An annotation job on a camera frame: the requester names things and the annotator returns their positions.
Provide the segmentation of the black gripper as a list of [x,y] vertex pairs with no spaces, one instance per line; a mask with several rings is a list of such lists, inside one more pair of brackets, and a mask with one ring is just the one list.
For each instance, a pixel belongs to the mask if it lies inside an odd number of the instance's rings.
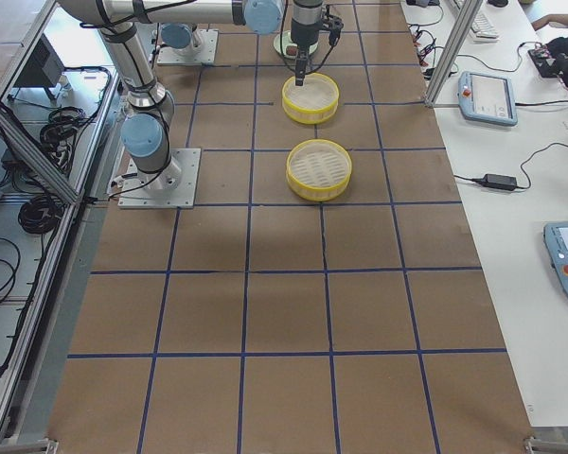
[[[291,39],[297,46],[311,46],[318,41],[322,26],[321,0],[293,0]],[[298,52],[295,58],[294,83],[301,87],[307,71],[307,53]]]

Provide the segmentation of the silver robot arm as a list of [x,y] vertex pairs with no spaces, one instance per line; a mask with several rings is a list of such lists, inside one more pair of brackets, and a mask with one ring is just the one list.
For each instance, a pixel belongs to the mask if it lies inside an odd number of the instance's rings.
[[175,49],[198,48],[203,45],[198,26],[195,24],[162,24],[160,35],[163,44]]
[[275,32],[289,17],[297,47],[296,85],[302,85],[309,73],[311,47],[320,33],[330,32],[329,44],[336,46],[343,26],[320,1],[63,1],[61,6],[81,27],[99,31],[123,78],[133,115],[122,127],[121,140],[133,158],[141,186],[149,190],[171,189],[181,170],[169,143],[174,101],[151,69],[137,35],[138,25],[232,24],[262,35]]

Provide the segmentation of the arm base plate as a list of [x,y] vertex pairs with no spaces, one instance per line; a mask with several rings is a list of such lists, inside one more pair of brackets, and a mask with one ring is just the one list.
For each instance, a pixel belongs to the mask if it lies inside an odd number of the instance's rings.
[[203,45],[198,48],[175,49],[160,44],[157,64],[162,66],[200,66],[213,65],[216,57],[219,31],[217,29],[201,29],[198,32]]
[[132,158],[126,179],[118,192],[117,205],[122,209],[169,209],[194,207],[202,151],[199,148],[173,148],[170,164],[162,173],[144,174]]

